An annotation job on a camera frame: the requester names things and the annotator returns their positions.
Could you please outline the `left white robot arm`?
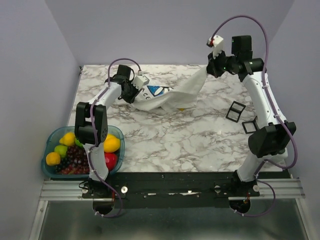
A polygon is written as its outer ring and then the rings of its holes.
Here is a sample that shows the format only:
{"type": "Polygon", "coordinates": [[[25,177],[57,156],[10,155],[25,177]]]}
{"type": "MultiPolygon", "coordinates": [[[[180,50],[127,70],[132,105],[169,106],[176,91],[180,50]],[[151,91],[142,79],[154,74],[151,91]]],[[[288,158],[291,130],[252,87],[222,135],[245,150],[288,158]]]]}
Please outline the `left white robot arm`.
{"type": "Polygon", "coordinates": [[[93,191],[107,197],[111,185],[106,182],[109,169],[105,163],[104,142],[108,135],[107,110],[116,100],[132,104],[149,79],[139,71],[133,78],[133,69],[120,64],[114,76],[109,76],[104,88],[88,102],[76,105],[74,134],[83,145],[89,165],[89,178],[97,181],[93,191]]]}

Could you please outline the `white printed t-shirt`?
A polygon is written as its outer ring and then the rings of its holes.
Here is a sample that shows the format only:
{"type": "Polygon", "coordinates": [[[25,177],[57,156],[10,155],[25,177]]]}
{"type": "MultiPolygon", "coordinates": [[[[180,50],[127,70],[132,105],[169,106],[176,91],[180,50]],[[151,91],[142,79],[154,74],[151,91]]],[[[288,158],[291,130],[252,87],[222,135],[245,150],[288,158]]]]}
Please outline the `white printed t-shirt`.
{"type": "Polygon", "coordinates": [[[207,76],[207,69],[203,67],[175,87],[148,84],[141,89],[131,105],[141,111],[162,108],[169,112],[193,108],[207,76]]]}

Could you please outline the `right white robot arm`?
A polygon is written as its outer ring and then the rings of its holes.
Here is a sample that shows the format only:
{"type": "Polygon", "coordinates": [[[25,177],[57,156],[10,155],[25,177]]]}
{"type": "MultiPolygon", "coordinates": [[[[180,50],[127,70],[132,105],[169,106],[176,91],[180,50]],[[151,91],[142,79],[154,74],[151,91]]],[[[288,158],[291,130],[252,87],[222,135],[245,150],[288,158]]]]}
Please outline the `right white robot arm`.
{"type": "Polygon", "coordinates": [[[247,182],[255,180],[265,162],[280,167],[280,162],[288,157],[287,145],[297,127],[282,114],[263,69],[264,61],[253,58],[251,36],[232,37],[230,56],[224,52],[221,36],[211,36],[207,46],[211,48],[207,73],[215,78],[225,72],[237,75],[249,93],[257,116],[256,130],[248,138],[250,153],[236,171],[238,179],[230,183],[230,191],[241,196],[248,190],[247,182]]]}

